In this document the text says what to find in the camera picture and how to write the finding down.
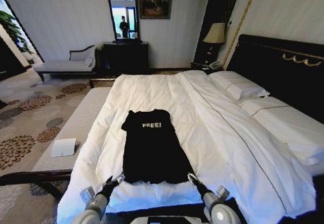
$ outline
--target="black t-shirt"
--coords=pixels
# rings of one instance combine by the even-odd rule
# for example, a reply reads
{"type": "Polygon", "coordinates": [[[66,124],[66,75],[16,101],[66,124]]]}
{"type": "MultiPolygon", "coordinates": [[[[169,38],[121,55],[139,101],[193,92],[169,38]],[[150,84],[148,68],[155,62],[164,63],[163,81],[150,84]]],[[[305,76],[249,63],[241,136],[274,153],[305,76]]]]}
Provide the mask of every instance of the black t-shirt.
{"type": "Polygon", "coordinates": [[[121,128],[127,131],[125,181],[178,184],[188,181],[188,172],[194,173],[167,111],[134,113],[131,110],[121,128]]]}
{"type": "Polygon", "coordinates": [[[129,26],[128,26],[128,23],[127,22],[124,22],[122,21],[119,25],[119,28],[124,32],[124,31],[127,31],[129,29],[129,26]]]}

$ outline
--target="black headboard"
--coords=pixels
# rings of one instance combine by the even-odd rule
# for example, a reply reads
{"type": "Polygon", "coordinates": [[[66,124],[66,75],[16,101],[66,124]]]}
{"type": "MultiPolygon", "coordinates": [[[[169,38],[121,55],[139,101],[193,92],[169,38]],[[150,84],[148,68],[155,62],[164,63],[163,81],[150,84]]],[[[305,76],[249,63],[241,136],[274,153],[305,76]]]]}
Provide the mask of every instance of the black headboard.
{"type": "Polygon", "coordinates": [[[324,123],[324,45],[242,34],[227,70],[324,123]]]}

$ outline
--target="wooden bed rail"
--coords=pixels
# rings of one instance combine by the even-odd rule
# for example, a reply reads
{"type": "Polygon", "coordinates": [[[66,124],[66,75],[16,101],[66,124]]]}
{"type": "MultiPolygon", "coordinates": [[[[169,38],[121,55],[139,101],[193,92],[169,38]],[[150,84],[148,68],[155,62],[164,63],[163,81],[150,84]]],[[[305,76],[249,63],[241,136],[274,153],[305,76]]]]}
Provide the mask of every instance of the wooden bed rail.
{"type": "Polygon", "coordinates": [[[60,200],[63,194],[52,184],[56,181],[70,181],[72,170],[38,171],[38,172],[14,172],[0,176],[0,186],[36,184],[46,190],[56,200],[60,200]]]}

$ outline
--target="mirror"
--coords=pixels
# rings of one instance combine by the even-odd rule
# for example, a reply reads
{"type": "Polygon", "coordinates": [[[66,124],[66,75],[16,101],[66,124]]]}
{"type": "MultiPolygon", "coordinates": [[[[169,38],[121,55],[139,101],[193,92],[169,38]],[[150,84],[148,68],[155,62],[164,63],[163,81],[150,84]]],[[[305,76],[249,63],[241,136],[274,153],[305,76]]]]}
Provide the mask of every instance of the mirror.
{"type": "Polygon", "coordinates": [[[108,0],[116,41],[140,39],[137,0],[108,0]]]}

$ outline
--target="black dresser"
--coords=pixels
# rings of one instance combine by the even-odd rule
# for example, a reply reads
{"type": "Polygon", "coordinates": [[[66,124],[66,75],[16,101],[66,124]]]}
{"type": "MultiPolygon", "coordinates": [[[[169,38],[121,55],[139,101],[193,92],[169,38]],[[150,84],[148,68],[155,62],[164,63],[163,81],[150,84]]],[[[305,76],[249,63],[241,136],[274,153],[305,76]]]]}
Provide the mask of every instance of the black dresser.
{"type": "Polygon", "coordinates": [[[148,42],[104,44],[101,74],[148,74],[148,42]]]}

